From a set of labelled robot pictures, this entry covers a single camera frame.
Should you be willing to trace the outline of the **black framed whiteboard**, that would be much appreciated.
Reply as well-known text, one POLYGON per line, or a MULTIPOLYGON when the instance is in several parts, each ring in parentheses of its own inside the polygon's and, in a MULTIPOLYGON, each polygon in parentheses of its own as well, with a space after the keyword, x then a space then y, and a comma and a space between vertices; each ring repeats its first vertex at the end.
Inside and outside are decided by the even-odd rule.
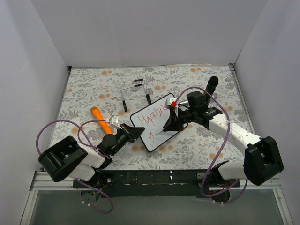
POLYGON ((165 108, 165 102, 168 98, 173 97, 174 95, 169 93, 130 116, 130 120, 134 127, 145 128, 140 139, 146 150, 149 152, 154 151, 178 134, 178 132, 175 131, 168 131, 155 135, 155 133, 163 129, 163 125, 170 116, 169 109, 165 108))

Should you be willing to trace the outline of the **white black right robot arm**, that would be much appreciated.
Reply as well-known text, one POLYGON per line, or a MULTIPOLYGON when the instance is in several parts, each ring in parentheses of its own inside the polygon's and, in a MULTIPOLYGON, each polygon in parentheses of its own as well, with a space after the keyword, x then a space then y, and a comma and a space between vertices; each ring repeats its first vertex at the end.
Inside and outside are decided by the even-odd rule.
POLYGON ((247 179, 259 186, 283 171, 284 165, 277 142, 270 136, 262 138, 235 123, 215 107, 209 107, 206 95, 194 91, 187 94, 187 108, 181 110, 175 98, 169 98, 165 106, 170 116, 163 132, 180 132, 188 123, 197 123, 224 138, 244 156, 243 161, 224 161, 212 167, 206 178, 217 186, 225 185, 230 179, 247 179))

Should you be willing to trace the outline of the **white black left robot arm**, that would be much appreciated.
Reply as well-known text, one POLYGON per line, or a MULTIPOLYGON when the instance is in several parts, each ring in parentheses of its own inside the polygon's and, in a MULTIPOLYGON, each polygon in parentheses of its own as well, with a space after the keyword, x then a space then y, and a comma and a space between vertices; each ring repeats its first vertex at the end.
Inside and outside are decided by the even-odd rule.
POLYGON ((106 168, 113 161, 112 156, 127 143, 135 142, 144 130, 144 127, 131 127, 123 123, 115 135, 106 134, 103 137, 97 150, 83 148, 75 138, 67 136, 40 153, 38 161, 54 182, 70 177, 83 180, 93 188, 100 181, 96 170, 106 168))

